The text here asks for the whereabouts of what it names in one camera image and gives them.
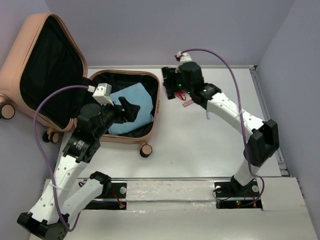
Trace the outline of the light blue cloth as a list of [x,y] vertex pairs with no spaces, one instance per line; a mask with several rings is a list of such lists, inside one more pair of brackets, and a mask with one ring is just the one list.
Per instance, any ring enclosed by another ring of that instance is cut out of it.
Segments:
[[140,110],[134,122],[114,123],[108,129],[109,134],[118,136],[127,134],[154,121],[154,117],[151,114],[154,108],[152,97],[141,83],[116,91],[110,97],[116,105],[121,104],[119,97],[125,97],[130,104],[140,106]]

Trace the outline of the red black headphones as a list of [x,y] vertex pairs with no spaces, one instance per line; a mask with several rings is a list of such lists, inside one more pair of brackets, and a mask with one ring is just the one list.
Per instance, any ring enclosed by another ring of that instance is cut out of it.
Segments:
[[168,100],[174,99],[174,98],[178,98],[182,101],[186,101],[187,97],[185,95],[184,91],[178,91],[178,92],[165,92],[165,95],[167,97]]

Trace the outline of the pink bar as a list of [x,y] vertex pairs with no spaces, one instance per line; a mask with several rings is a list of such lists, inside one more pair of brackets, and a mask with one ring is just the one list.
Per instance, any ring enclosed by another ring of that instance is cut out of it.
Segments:
[[188,100],[188,101],[185,101],[182,105],[184,106],[184,107],[188,107],[188,106],[190,106],[191,104],[193,104],[194,102],[193,102],[193,100],[191,99],[191,100]]

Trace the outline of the pink hard-shell suitcase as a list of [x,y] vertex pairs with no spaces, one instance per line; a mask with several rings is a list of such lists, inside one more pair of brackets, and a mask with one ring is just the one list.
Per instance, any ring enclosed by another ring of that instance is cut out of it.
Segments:
[[45,126],[42,140],[56,143],[61,132],[77,124],[83,105],[93,103],[80,86],[107,83],[112,99],[125,97],[139,105],[132,125],[114,124],[104,142],[139,144],[148,157],[149,145],[160,108],[160,81],[147,71],[104,69],[87,75],[87,62],[62,19],[53,13],[37,13],[23,23],[0,71],[0,117],[12,119],[16,110]]

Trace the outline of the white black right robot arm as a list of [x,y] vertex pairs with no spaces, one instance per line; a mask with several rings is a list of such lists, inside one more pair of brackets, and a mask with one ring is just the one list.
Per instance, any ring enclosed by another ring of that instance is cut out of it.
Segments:
[[272,119],[265,121],[248,113],[219,87],[205,82],[201,67],[194,61],[176,68],[166,66],[161,72],[168,99],[172,99],[176,92],[185,92],[195,104],[207,113],[217,115],[242,135],[244,160],[227,186],[221,189],[224,193],[242,196],[261,166],[279,149],[278,124]]

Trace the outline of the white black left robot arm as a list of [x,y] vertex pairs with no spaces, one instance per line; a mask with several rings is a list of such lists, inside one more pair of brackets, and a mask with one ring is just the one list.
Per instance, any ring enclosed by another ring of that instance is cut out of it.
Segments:
[[119,102],[119,105],[90,103],[81,108],[76,129],[62,152],[53,179],[31,210],[17,219],[28,232],[42,240],[63,240],[71,229],[70,222],[76,222],[79,213],[94,198],[110,194],[111,177],[96,171],[78,191],[69,195],[110,126],[136,120],[140,106],[129,103],[125,97],[119,97]]

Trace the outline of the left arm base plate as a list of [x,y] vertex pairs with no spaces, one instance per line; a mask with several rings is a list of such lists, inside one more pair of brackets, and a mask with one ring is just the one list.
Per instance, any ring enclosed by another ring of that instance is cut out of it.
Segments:
[[124,211],[127,209],[126,194],[126,182],[112,182],[110,188],[105,187],[101,195],[93,199],[84,209]]

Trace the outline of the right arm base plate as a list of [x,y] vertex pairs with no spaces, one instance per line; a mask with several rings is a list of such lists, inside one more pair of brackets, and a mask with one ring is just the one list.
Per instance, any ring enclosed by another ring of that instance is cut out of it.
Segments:
[[214,183],[212,196],[218,210],[231,209],[263,209],[262,201],[258,199],[260,190],[256,181],[250,182],[244,189],[233,190],[230,181]]

